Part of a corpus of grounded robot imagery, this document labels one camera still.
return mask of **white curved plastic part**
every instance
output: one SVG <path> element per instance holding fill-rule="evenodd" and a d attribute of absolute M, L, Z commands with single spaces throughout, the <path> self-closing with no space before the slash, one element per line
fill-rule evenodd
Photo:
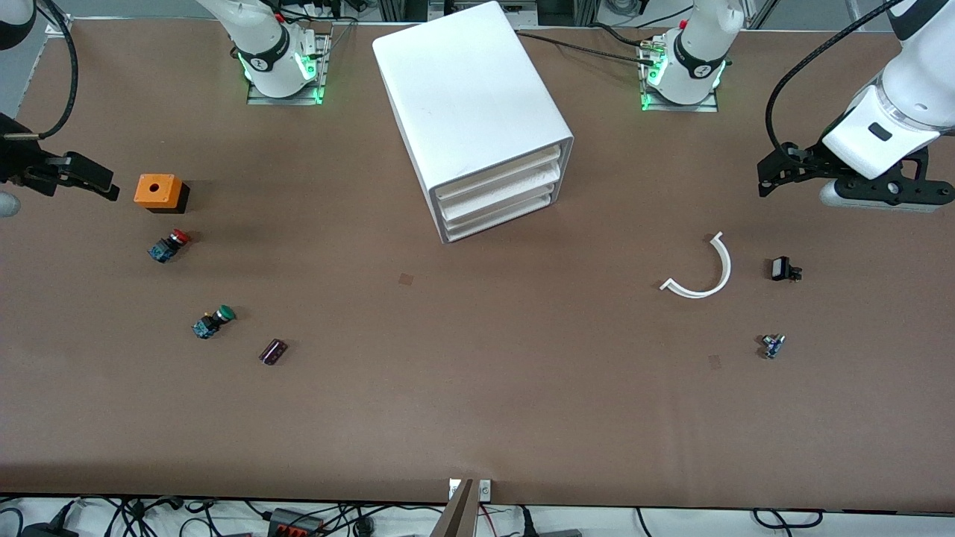
<path fill-rule="evenodd" d="M 723 262 L 723 275 L 719 278 L 719 283 L 716 284 L 711 290 L 688 290 L 687 288 L 681 286 L 680 284 L 673 281 L 673 278 L 669 278 L 662 286 L 660 290 L 669 289 L 680 296 L 686 298 L 706 298 L 711 294 L 717 292 L 718 290 L 723 289 L 723 286 L 730 281 L 730 252 L 726 249 L 726 245 L 719 240 L 723 236 L 723 232 L 720 231 L 716 233 L 716 236 L 710 240 L 710 244 L 716 248 L 716 252 L 719 253 L 719 258 Z"/>

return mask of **metal mounting plate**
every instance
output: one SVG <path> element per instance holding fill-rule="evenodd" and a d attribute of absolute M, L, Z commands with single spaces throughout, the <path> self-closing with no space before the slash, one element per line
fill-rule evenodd
<path fill-rule="evenodd" d="M 448 500 L 455 497 L 455 491 L 461 485 L 461 480 L 451 479 L 448 481 Z M 482 504 L 491 502 L 491 480 L 480 480 L 477 484 L 477 500 Z"/>
<path fill-rule="evenodd" d="M 320 54 L 314 62 L 318 75 L 303 86 L 297 93 L 283 98 L 266 97 L 251 83 L 248 84 L 246 104 L 265 104 L 272 106 L 312 106 L 322 104 L 325 99 L 325 84 L 329 75 L 329 53 L 331 52 L 331 36 L 326 33 L 315 35 L 315 52 Z"/>
<path fill-rule="evenodd" d="M 663 39 L 662 35 L 653 37 L 653 41 Z M 645 51 L 644 49 L 637 47 L 637 56 L 640 59 L 648 59 L 651 61 L 657 61 L 658 57 L 651 51 Z M 716 91 L 713 90 L 703 99 L 702 102 L 696 104 L 676 104 L 670 100 L 667 100 L 665 97 L 660 95 L 660 92 L 656 91 L 652 86 L 647 84 L 647 78 L 649 77 L 649 72 L 652 67 L 648 65 L 640 64 L 638 65 L 640 70 L 640 104 L 642 110 L 664 110 L 667 112 L 719 112 L 719 108 L 716 102 Z"/>

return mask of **purple electronic component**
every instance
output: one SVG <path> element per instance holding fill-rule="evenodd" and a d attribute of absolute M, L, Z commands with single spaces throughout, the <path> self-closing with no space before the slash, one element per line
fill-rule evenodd
<path fill-rule="evenodd" d="M 286 349 L 288 349 L 288 345 L 285 341 L 273 339 L 272 342 L 268 344 L 268 347 L 265 347 L 265 350 L 262 351 L 262 354 L 259 355 L 259 359 L 262 360 L 262 363 L 265 365 L 274 365 L 275 362 L 279 361 L 279 357 L 285 353 Z"/>

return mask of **black cable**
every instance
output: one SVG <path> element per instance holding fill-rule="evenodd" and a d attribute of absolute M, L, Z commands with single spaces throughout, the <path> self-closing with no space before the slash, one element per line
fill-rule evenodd
<path fill-rule="evenodd" d="M 437 507 L 431 507 L 430 505 L 395 505 L 395 507 L 397 507 L 397 508 L 399 508 L 399 509 L 406 510 L 406 511 L 416 511 L 416 510 L 418 510 L 418 509 L 428 509 L 428 510 L 430 510 L 430 511 L 434 511 L 435 513 L 439 513 L 439 514 L 443 514 L 443 513 L 444 513 L 443 510 L 438 509 Z M 495 514 L 495 513 L 504 513 L 504 512 L 507 512 L 507 511 L 501 511 L 501 510 L 498 510 L 498 509 L 488 509 L 488 512 L 493 515 L 493 514 Z"/>
<path fill-rule="evenodd" d="M 66 517 L 70 515 L 70 507 L 73 507 L 73 504 L 76 503 L 76 500 L 70 500 L 66 505 L 60 507 L 60 510 L 56 513 L 56 516 L 50 521 L 50 526 L 56 533 L 59 533 L 63 529 L 63 526 L 66 525 Z"/>
<path fill-rule="evenodd" d="M 841 41 L 846 35 L 858 30 L 863 24 L 876 18 L 877 16 L 881 15 L 885 11 L 888 11 L 895 5 L 899 4 L 901 1 L 902 0 L 888 0 L 887 2 L 878 6 L 874 10 L 869 11 L 868 13 L 863 15 L 862 18 L 850 24 L 849 26 L 845 27 L 844 29 L 842 29 L 841 32 L 837 33 L 836 35 L 833 35 L 832 37 L 827 39 L 825 43 L 822 43 L 814 51 L 810 52 L 809 55 L 802 58 L 802 61 L 797 63 L 793 69 L 789 70 L 789 73 L 783 76 L 779 80 L 779 82 L 776 83 L 775 88 L 773 88 L 773 92 L 770 93 L 769 100 L 766 102 L 766 134 L 770 136 L 770 142 L 773 143 L 773 148 L 776 151 L 778 151 L 781 155 L 785 155 L 787 159 L 792 159 L 793 161 L 798 162 L 799 165 L 801 165 L 803 168 L 810 169 L 810 170 L 816 169 L 814 166 L 811 166 L 809 164 L 806 164 L 805 162 L 794 159 L 788 153 L 786 153 L 786 151 L 783 150 L 782 145 L 780 145 L 779 139 L 775 135 L 775 129 L 773 128 L 773 108 L 775 107 L 776 99 L 779 97 L 779 94 L 782 92 L 782 89 L 786 86 L 786 84 L 788 84 L 789 81 L 792 80 L 797 73 L 802 71 L 803 68 L 809 65 L 810 62 L 812 62 L 814 59 L 819 57 L 820 54 L 826 52 L 830 47 L 832 47 L 836 43 L 839 43 L 839 41 Z"/>
<path fill-rule="evenodd" d="M 574 45 L 574 44 L 571 44 L 571 43 L 564 43 L 563 41 L 558 41 L 557 39 L 551 39 L 550 37 L 544 37 L 543 35 L 534 35 L 534 34 L 532 34 L 532 33 L 524 33 L 524 32 L 515 32 L 515 33 L 516 33 L 517 35 L 520 35 L 521 37 L 530 37 L 531 39 L 539 39 L 540 41 L 546 41 L 547 43 L 553 43 L 554 45 L 557 45 L 557 46 L 559 46 L 559 47 L 567 47 L 568 49 L 574 49 L 574 50 L 577 50 L 577 51 L 583 51 L 583 52 L 588 53 L 588 54 L 595 54 L 595 55 L 598 55 L 598 56 L 605 56 L 605 57 L 609 57 L 609 58 L 613 58 L 613 59 L 621 59 L 621 60 L 623 60 L 623 61 L 632 61 L 633 63 L 640 63 L 640 64 L 643 64 L 643 65 L 653 65 L 653 62 L 650 61 L 650 60 L 648 60 L 648 59 L 641 59 L 641 58 L 637 58 L 637 57 L 633 57 L 633 56 L 623 56 L 623 55 L 613 54 L 613 53 L 605 53 L 604 51 L 596 51 L 596 50 L 594 50 L 594 49 L 588 49 L 587 47 L 582 47 L 582 46 L 580 46 L 580 45 Z"/>
<path fill-rule="evenodd" d="M 538 537 L 537 529 L 534 528 L 534 519 L 531 517 L 531 510 L 526 505 L 519 505 L 524 514 L 524 537 Z"/>
<path fill-rule="evenodd" d="M 117 515 L 122 515 L 123 524 L 126 525 L 126 528 L 122 533 L 123 537 L 126 537 L 127 535 L 131 535 L 132 537 L 159 537 L 159 535 L 156 533 L 156 530 L 153 529 L 148 522 L 146 522 L 146 514 L 150 510 L 162 505 L 169 505 L 170 508 L 178 510 L 179 508 L 183 507 L 184 503 L 182 498 L 177 496 L 160 496 L 149 505 L 144 504 L 142 500 L 139 499 L 124 500 L 118 505 L 117 512 L 114 513 L 113 520 L 110 521 L 110 525 L 107 527 L 104 537 L 109 537 L 112 535 L 113 523 L 116 521 Z M 206 514 L 208 514 L 208 509 L 211 504 L 209 504 L 207 501 L 203 501 L 202 505 L 203 508 L 200 509 L 200 511 L 204 510 Z M 186 510 L 193 512 L 193 510 L 191 510 L 188 506 L 186 507 Z"/>
<path fill-rule="evenodd" d="M 649 21 L 649 22 L 645 22 L 644 24 L 639 24 L 639 25 L 637 25 L 637 26 L 634 26 L 633 29 L 636 30 L 636 29 L 638 29 L 638 28 L 646 28 L 647 26 L 649 26 L 649 25 L 651 25 L 651 24 L 656 24 L 656 23 L 658 23 L 658 22 L 660 22 L 660 21 L 662 21 L 662 20 L 667 20 L 667 19 L 669 19 L 669 18 L 671 18 L 671 17 L 675 17 L 676 15 L 682 15 L 683 13 L 685 13 L 685 12 L 687 12 L 687 11 L 689 11 L 689 10 L 692 10 L 692 9 L 693 9 L 693 6 L 689 6 L 689 7 L 683 8 L 683 9 L 677 11 L 676 13 L 671 13 L 671 14 L 669 14 L 669 15 L 662 16 L 662 17 L 660 17 L 660 18 L 658 18 L 658 19 L 653 19 L 653 20 L 651 20 L 651 21 Z"/>
<path fill-rule="evenodd" d="M 201 519 L 199 517 L 193 517 L 182 523 L 182 526 L 180 526 L 180 537 L 182 537 L 182 533 L 185 531 L 185 527 L 188 526 L 190 522 L 201 522 L 205 524 L 209 528 L 209 537 L 214 537 L 215 534 L 212 532 L 212 526 L 210 526 L 209 523 L 207 523 L 204 519 Z"/>
<path fill-rule="evenodd" d="M 255 512 L 255 514 L 262 517 L 262 520 L 268 520 L 269 518 L 271 518 L 265 514 L 265 511 L 260 511 L 259 509 L 256 509 L 255 505 L 253 505 L 249 500 L 243 500 L 243 502 L 245 503 L 245 505 L 248 506 L 248 508 L 252 509 Z"/>
<path fill-rule="evenodd" d="M 199 503 L 200 505 L 199 507 L 192 506 L 192 504 L 195 504 L 196 502 Z M 189 511 L 190 513 L 194 515 L 198 515 L 199 513 L 202 513 L 203 511 L 208 511 L 215 504 L 216 504 L 215 500 L 193 500 L 192 502 L 189 502 L 188 504 L 185 505 L 185 510 Z"/>
<path fill-rule="evenodd" d="M 683 14 L 683 13 L 689 11 L 689 10 L 692 10 L 692 9 L 693 9 L 693 6 L 690 6 L 690 7 L 688 7 L 688 8 L 683 8 L 683 9 L 677 11 L 676 13 L 671 13 L 671 14 L 669 14 L 669 15 L 667 15 L 667 16 L 660 17 L 660 18 L 658 18 L 658 19 L 653 19 L 653 20 L 651 20 L 651 21 L 649 21 L 649 22 L 645 22 L 644 24 L 641 24 L 641 25 L 639 25 L 639 26 L 634 26 L 634 27 L 633 27 L 633 30 L 636 30 L 636 29 L 638 29 L 638 28 L 646 28 L 647 26 L 649 26 L 649 25 L 651 25 L 651 24 L 660 22 L 660 21 L 662 21 L 662 20 L 667 20 L 667 19 L 669 19 L 669 18 L 671 18 L 671 17 L 675 17 L 676 15 Z M 619 33 L 617 33 L 617 31 L 614 30 L 612 26 L 609 26 L 609 25 L 607 25 L 607 24 L 604 24 L 604 23 L 601 23 L 601 22 L 595 22 L 595 23 L 593 23 L 593 24 L 590 25 L 590 28 L 601 28 L 601 29 L 604 29 L 604 30 L 606 30 L 610 35 L 612 35 L 614 39 L 620 41 L 621 43 L 624 43 L 625 45 L 629 45 L 629 46 L 631 46 L 631 47 L 639 47 L 639 46 L 640 46 L 640 41 L 639 41 L 639 40 L 634 41 L 633 39 L 627 39 L 626 37 L 623 37 L 622 35 L 620 35 Z"/>
<path fill-rule="evenodd" d="M 16 518 L 19 519 L 16 527 L 16 535 L 14 537 L 20 537 L 20 534 L 23 533 L 23 511 L 17 509 L 16 507 L 0 509 L 0 515 L 4 513 L 13 513 L 16 515 Z"/>
<path fill-rule="evenodd" d="M 606 24 L 604 24 L 604 23 L 602 23 L 602 22 L 592 23 L 592 24 L 590 25 L 590 28 L 602 28 L 602 29 L 606 30 L 606 32 L 609 33 L 610 35 L 613 35 L 613 38 L 614 38 L 614 39 L 620 41 L 621 43 L 623 43 L 623 44 L 625 44 L 625 45 L 629 45 L 629 46 L 631 46 L 631 47 L 639 47 L 639 46 L 640 46 L 640 41 L 634 41 L 634 40 L 632 40 L 632 39 L 627 39 L 626 37 L 623 37 L 622 35 L 620 35 L 619 33 L 617 33 L 616 30 L 614 30 L 613 28 L 611 28 L 610 26 L 608 26 L 608 25 L 606 25 Z"/>
<path fill-rule="evenodd" d="M 282 7 L 279 7 L 279 12 L 282 14 L 282 18 L 284 18 L 286 22 L 299 22 L 301 20 L 307 20 L 309 22 L 331 22 L 336 20 L 349 20 L 354 23 L 358 22 L 358 19 L 356 19 L 355 17 L 313 17 L 307 13 L 291 11 Z"/>
<path fill-rule="evenodd" d="M 636 509 L 637 509 L 637 519 L 640 521 L 640 529 L 644 531 L 647 537 L 653 537 L 653 535 L 650 534 L 650 530 L 647 529 L 647 523 L 644 522 L 644 512 L 640 509 L 640 507 L 636 507 Z"/>
<path fill-rule="evenodd" d="M 209 529 L 216 534 L 216 537 L 223 537 L 223 533 L 216 527 L 216 523 L 212 522 L 212 513 L 209 512 L 209 509 L 205 510 L 205 520 L 208 521 Z"/>
<path fill-rule="evenodd" d="M 358 506 L 358 508 L 355 510 L 355 512 L 358 513 L 358 518 L 355 519 L 354 524 L 351 525 L 351 532 L 350 532 L 350 533 L 351 533 L 352 535 L 354 535 L 354 537 L 358 537 L 358 533 L 356 532 L 356 529 L 358 528 L 358 521 L 361 520 L 361 506 Z"/>
<path fill-rule="evenodd" d="M 70 114 L 73 113 L 73 106 L 76 103 L 76 88 L 79 85 L 79 63 L 76 60 L 76 45 L 73 42 L 73 36 L 70 35 L 70 28 L 66 24 L 63 11 L 60 10 L 53 0 L 43 1 L 50 11 L 50 15 L 56 19 L 56 24 L 60 27 L 60 31 L 63 32 L 63 39 L 66 41 L 66 48 L 70 53 L 70 96 L 67 97 L 66 107 L 63 109 L 63 114 L 60 115 L 60 119 L 56 124 L 50 130 L 37 135 L 40 140 L 47 139 L 58 133 L 60 129 L 63 128 L 63 125 L 66 124 L 67 119 L 70 118 Z"/>
<path fill-rule="evenodd" d="M 103 532 L 103 537 L 113 537 L 113 523 L 116 522 L 119 518 L 119 513 L 123 512 L 123 509 L 126 507 L 126 500 L 123 500 L 116 506 L 117 510 L 113 513 L 113 518 L 110 519 L 110 524 L 106 526 L 106 531 Z"/>
<path fill-rule="evenodd" d="M 392 507 L 393 507 L 393 505 L 383 505 L 383 506 L 381 506 L 381 507 L 378 507 L 378 508 L 375 509 L 375 510 L 372 510 L 372 511 L 369 511 L 369 512 L 363 514 L 361 517 L 355 518 L 355 519 L 350 520 L 350 521 L 347 520 L 345 523 L 339 524 L 338 526 L 335 526 L 335 527 L 333 527 L 332 529 L 328 529 L 328 530 L 322 529 L 322 530 L 321 530 L 322 535 L 325 536 L 325 537 L 328 537 L 328 536 L 331 535 L 332 533 L 334 533 L 334 532 L 336 532 L 336 531 L 338 531 L 338 530 L 340 530 L 340 529 L 343 529 L 343 528 L 345 528 L 345 527 L 351 526 L 352 524 L 355 524 L 355 523 L 358 522 L 359 520 L 363 520 L 363 519 L 369 518 L 369 517 L 371 517 L 371 515 L 373 515 L 373 514 L 375 514 L 375 513 L 379 513 L 379 512 L 381 512 L 381 511 L 384 511 L 385 509 L 391 509 Z M 339 515 L 339 517 L 336 517 L 335 519 L 332 519 L 331 521 L 328 522 L 328 524 L 330 524 L 331 522 L 333 522 L 334 520 L 336 520 L 336 519 L 338 519 L 338 518 L 344 518 L 344 514 L 343 514 L 343 515 Z M 318 534 L 317 531 L 312 531 L 311 533 L 307 534 L 305 537 L 312 537 L 313 535 L 317 535 L 317 534 Z"/>
<path fill-rule="evenodd" d="M 43 11 L 43 10 L 41 10 L 41 9 L 37 9 L 37 11 L 39 11 L 40 14 L 43 15 L 43 18 L 47 19 L 47 22 L 49 22 L 50 24 L 53 24 L 53 25 L 56 24 L 56 21 L 54 21 L 53 19 L 51 19 L 50 16 L 49 16 L 45 11 Z"/>
<path fill-rule="evenodd" d="M 776 519 L 779 521 L 779 524 L 769 524 L 767 522 L 764 522 L 763 519 L 759 518 L 759 513 L 763 511 L 773 513 L 773 516 L 776 517 Z M 786 531 L 786 537 L 793 537 L 794 529 L 809 529 L 810 527 L 816 527 L 822 524 L 822 511 L 811 511 L 811 512 L 816 513 L 817 517 L 812 522 L 808 522 L 806 524 L 790 524 L 786 522 L 786 519 L 782 518 L 782 515 L 779 514 L 779 511 L 775 509 L 769 509 L 766 507 L 757 507 L 756 509 L 753 509 L 753 517 L 756 519 L 756 523 L 759 524 L 760 526 L 763 526 L 767 529 L 772 529 L 772 530 L 783 529 Z"/>

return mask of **orange box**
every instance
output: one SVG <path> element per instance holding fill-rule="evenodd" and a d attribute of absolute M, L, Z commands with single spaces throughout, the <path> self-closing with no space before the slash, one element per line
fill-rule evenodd
<path fill-rule="evenodd" d="M 133 201 L 150 212 L 185 212 L 189 186 L 172 174 L 145 173 L 139 176 Z"/>

